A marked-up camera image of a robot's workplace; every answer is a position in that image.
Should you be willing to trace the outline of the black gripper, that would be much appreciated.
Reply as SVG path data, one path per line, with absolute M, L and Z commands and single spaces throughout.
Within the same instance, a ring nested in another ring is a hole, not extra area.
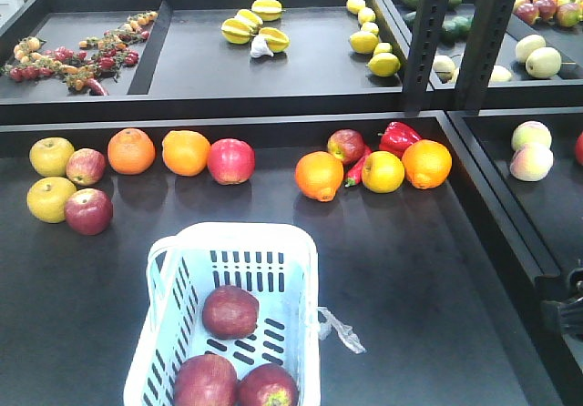
M 582 269 L 567 275 L 540 277 L 541 312 L 545 327 L 557 334 L 582 337 Z

